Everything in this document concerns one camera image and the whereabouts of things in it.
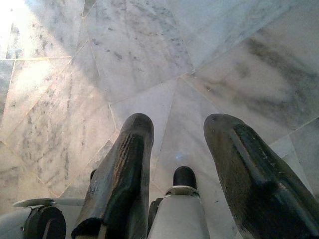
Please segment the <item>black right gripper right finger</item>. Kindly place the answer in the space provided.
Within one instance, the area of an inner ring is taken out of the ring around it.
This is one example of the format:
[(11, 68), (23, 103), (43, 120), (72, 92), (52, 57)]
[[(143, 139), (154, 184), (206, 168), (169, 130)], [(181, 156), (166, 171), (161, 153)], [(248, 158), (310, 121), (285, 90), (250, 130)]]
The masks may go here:
[(209, 115), (204, 136), (245, 239), (316, 239), (319, 204), (289, 165), (242, 120)]

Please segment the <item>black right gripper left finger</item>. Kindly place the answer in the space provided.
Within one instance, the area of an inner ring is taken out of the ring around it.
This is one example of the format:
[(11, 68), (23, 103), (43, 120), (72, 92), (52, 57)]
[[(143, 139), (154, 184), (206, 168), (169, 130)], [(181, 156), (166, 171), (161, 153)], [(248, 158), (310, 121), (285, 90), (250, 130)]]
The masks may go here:
[(154, 126), (147, 115), (126, 119), (92, 175), (72, 238), (147, 238), (153, 142)]

